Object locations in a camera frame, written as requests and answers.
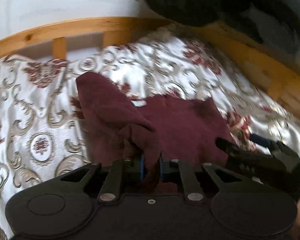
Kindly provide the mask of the black bag on bed frame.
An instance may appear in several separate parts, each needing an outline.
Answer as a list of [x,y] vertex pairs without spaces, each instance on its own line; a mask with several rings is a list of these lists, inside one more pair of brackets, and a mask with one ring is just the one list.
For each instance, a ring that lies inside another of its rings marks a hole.
[[300,0],[146,0],[165,18],[203,27],[224,23],[248,41],[300,67]]

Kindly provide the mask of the maroon knit garment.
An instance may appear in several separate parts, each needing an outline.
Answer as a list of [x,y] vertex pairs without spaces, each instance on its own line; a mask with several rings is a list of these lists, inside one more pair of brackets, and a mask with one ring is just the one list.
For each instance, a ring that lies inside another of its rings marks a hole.
[[155,95],[136,107],[100,74],[87,72],[76,85],[91,161],[109,166],[119,159],[142,157],[148,170],[159,159],[226,164],[228,156],[217,148],[215,139],[232,137],[211,98]]

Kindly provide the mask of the pine wooden bed frame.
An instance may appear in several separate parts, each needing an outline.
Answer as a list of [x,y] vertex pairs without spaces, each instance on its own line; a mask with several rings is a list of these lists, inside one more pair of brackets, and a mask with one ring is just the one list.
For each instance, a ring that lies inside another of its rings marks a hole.
[[[66,57],[66,37],[103,33],[104,46],[124,44],[137,31],[150,31],[169,20],[136,17],[97,17],[57,22],[27,29],[0,40],[0,58],[29,45],[51,41],[53,56]],[[258,44],[223,22],[187,27],[189,34],[204,39],[234,61],[250,80],[273,100],[300,119],[300,65],[291,56]]]

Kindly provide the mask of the white floral satin bedspread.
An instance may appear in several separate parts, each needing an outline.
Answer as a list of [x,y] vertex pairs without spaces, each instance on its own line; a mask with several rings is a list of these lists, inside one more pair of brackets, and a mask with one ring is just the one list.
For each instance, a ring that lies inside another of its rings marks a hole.
[[132,102],[170,94],[212,98],[239,146],[255,150],[251,133],[279,140],[300,155],[300,121],[255,88],[223,54],[168,29],[109,46],[76,61],[0,59],[0,239],[12,237],[5,218],[16,193],[88,163],[76,78],[107,76]]

